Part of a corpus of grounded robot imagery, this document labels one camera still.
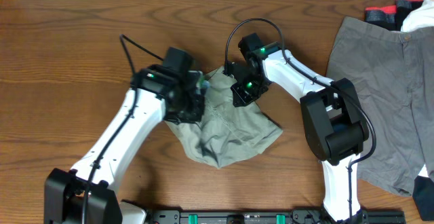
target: gray-green fabric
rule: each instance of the gray-green fabric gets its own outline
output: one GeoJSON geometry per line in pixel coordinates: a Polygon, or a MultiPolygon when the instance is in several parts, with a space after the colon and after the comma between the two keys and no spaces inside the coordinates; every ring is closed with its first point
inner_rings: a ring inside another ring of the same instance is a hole
{"type": "Polygon", "coordinates": [[[359,178],[411,195],[426,163],[434,180],[434,27],[396,33],[346,17],[327,76],[354,83],[376,130],[377,148],[359,163],[359,178]]]}
{"type": "Polygon", "coordinates": [[[231,86],[235,79],[223,67],[208,73],[205,112],[198,124],[166,122],[181,141],[185,154],[196,162],[217,168],[248,160],[262,153],[282,133],[256,103],[235,108],[231,86]]]}

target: wooden table top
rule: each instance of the wooden table top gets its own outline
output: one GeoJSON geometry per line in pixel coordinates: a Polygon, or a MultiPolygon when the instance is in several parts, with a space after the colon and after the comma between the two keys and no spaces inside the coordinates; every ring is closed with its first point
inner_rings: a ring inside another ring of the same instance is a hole
{"type": "MultiPolygon", "coordinates": [[[[0,220],[41,223],[43,184],[55,167],[68,170],[108,126],[128,89],[123,33],[163,56],[169,46],[192,54],[204,72],[223,65],[226,39],[246,18],[276,22],[295,57],[324,74],[344,16],[394,0],[0,0],[0,220]]],[[[251,23],[236,43],[257,32],[251,23]]],[[[136,66],[157,60],[132,50],[136,66]]],[[[262,154],[217,170],[190,160],[160,123],[128,168],[119,199],[149,208],[283,210],[320,206],[321,164],[311,153],[299,104],[273,84],[258,104],[283,134],[262,154]]],[[[420,223],[412,198],[358,181],[364,208],[400,209],[420,223]]]]}

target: black cable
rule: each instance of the black cable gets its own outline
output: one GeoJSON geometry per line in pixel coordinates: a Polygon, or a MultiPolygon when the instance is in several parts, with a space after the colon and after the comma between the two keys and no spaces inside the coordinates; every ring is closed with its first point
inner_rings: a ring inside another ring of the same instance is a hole
{"type": "MultiPolygon", "coordinates": [[[[148,51],[147,49],[145,49],[144,47],[138,45],[137,43],[135,43],[134,41],[132,41],[130,38],[126,37],[124,34],[119,36],[119,39],[121,41],[122,47],[123,47],[123,51],[125,51],[125,55],[127,56],[128,59],[128,63],[130,64],[131,67],[131,72],[133,75],[136,74],[136,71],[134,69],[134,64],[133,61],[131,59],[130,53],[128,52],[127,46],[125,44],[125,42],[123,41],[124,39],[129,41],[131,44],[135,45],[137,48],[140,48],[141,50],[145,51],[146,53],[150,54],[151,56],[154,56],[160,60],[163,60],[162,58],[160,58],[158,55],[148,51]]],[[[107,151],[107,149],[110,147],[111,143],[113,142],[113,140],[115,140],[116,136],[118,135],[118,133],[122,130],[122,128],[124,127],[124,125],[127,123],[128,119],[130,117],[134,116],[134,110],[136,109],[136,103],[137,103],[137,88],[138,88],[138,80],[136,79],[136,84],[134,84],[133,90],[134,90],[134,101],[133,104],[130,108],[130,110],[128,111],[128,114],[126,115],[125,119],[123,119],[122,123],[119,125],[119,127],[116,129],[116,131],[113,133],[113,135],[109,138],[109,140],[107,141],[106,145],[102,148],[101,152],[98,154],[98,157],[96,158],[96,160],[94,161],[94,164],[92,165],[92,169],[90,171],[89,177],[87,178],[87,182],[86,182],[86,188],[84,191],[84,196],[83,196],[83,208],[81,211],[81,222],[83,224],[87,223],[87,206],[88,206],[88,202],[89,202],[89,191],[90,191],[90,185],[92,184],[92,180],[95,176],[95,172],[96,169],[98,169],[100,167],[100,162],[102,157],[104,156],[105,152],[107,151]]]]}
{"type": "Polygon", "coordinates": [[[361,162],[361,161],[364,161],[364,160],[368,159],[374,153],[374,151],[375,151],[377,140],[376,140],[375,129],[374,129],[374,126],[372,125],[372,122],[369,119],[368,115],[365,113],[365,111],[346,92],[337,90],[336,88],[333,88],[332,86],[330,86],[328,84],[325,84],[323,82],[318,81],[316,77],[311,77],[309,74],[307,74],[302,69],[299,69],[295,64],[293,64],[292,61],[286,56],[286,53],[285,53],[285,43],[284,43],[285,39],[283,38],[283,33],[282,33],[281,29],[275,23],[271,22],[270,20],[267,20],[267,19],[264,19],[264,18],[250,18],[250,19],[244,20],[243,22],[239,23],[233,29],[232,33],[229,35],[228,41],[226,43],[226,50],[225,50],[225,53],[224,53],[224,67],[225,67],[225,70],[227,70],[228,64],[229,64],[229,61],[228,61],[228,50],[229,50],[229,42],[231,41],[232,36],[234,35],[235,31],[237,31],[237,29],[240,26],[242,26],[243,24],[245,24],[247,22],[250,22],[250,21],[267,22],[271,26],[273,26],[276,29],[276,31],[279,33],[280,40],[281,40],[281,51],[282,51],[283,58],[285,58],[286,63],[288,63],[292,68],[294,68],[300,74],[302,74],[305,77],[307,77],[308,79],[310,79],[313,83],[316,83],[316,84],[318,84],[320,86],[323,86],[323,87],[325,87],[327,89],[330,89],[331,91],[333,91],[333,93],[336,93],[337,95],[340,95],[341,97],[347,99],[350,102],[350,104],[352,104],[357,109],[357,111],[362,115],[362,117],[366,121],[366,124],[368,125],[369,131],[371,132],[371,136],[372,136],[372,146],[371,146],[371,149],[363,157],[360,157],[357,160],[353,160],[353,161],[349,162],[348,167],[347,167],[348,168],[348,175],[349,175],[349,178],[348,178],[348,182],[349,182],[349,200],[348,200],[348,202],[349,202],[349,214],[350,214],[349,223],[351,223],[351,218],[353,216],[352,215],[353,209],[351,208],[352,207],[351,173],[352,173],[353,170],[352,170],[351,167],[353,166],[353,164],[356,164],[358,162],[361,162]]]}

